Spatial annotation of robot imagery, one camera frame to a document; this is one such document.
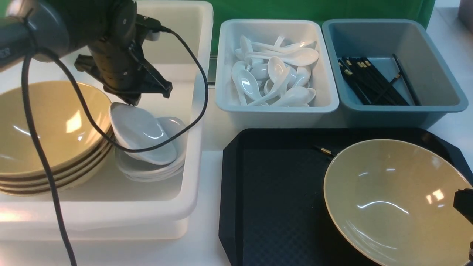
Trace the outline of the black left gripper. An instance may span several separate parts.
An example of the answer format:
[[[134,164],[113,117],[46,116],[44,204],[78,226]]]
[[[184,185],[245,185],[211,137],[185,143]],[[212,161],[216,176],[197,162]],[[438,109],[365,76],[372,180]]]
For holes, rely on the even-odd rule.
[[[145,58],[142,48],[145,39],[162,28],[159,20],[143,15],[115,17],[105,36],[88,46],[90,56],[79,55],[74,66],[129,105],[139,104],[144,93],[169,98],[172,83]]]

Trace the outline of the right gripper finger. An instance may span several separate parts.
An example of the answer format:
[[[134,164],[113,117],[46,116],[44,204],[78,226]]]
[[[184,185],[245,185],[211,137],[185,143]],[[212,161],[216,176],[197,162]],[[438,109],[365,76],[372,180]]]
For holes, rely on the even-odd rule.
[[[473,189],[459,189],[455,192],[454,208],[473,224]]]

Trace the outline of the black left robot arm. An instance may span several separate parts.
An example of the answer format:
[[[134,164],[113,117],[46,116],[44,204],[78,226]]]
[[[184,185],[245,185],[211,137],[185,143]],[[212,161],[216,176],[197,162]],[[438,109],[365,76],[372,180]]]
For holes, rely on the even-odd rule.
[[[1,18],[1,71],[35,47],[58,58],[88,47],[77,71],[136,106],[143,93],[169,98],[172,83],[145,59],[142,45],[161,30],[159,20],[137,13],[133,0],[12,0]]]

